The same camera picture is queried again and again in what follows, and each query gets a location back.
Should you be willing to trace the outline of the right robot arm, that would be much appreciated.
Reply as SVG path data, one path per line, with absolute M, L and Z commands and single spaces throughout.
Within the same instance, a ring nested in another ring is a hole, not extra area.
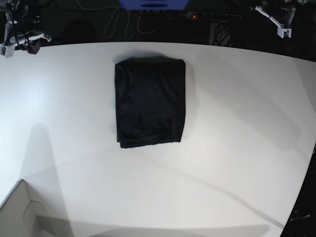
M 12 57 L 16 49 L 37 54 L 40 40 L 51 41 L 40 26 L 41 12 L 50 0 L 2 0 L 0 2 L 0 54 Z

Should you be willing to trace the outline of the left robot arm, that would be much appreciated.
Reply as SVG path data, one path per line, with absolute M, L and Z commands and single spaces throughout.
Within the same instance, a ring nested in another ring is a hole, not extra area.
M 251 7 L 266 17 L 277 29 L 293 29 L 316 23 L 314 0 L 258 0 Z

